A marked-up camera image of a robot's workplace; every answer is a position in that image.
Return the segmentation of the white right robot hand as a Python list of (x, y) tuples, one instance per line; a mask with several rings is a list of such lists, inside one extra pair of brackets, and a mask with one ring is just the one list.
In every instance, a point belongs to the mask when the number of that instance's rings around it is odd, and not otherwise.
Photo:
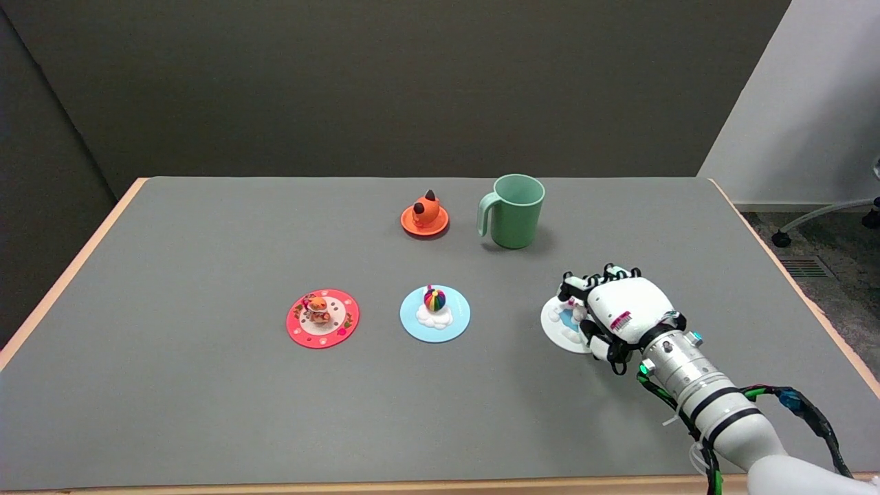
[(594, 360), (609, 363), (618, 376), (628, 372), (633, 352), (664, 332), (686, 328), (684, 314), (638, 267), (608, 263), (588, 278), (563, 273), (556, 297), (581, 309), (573, 316), (582, 341)]

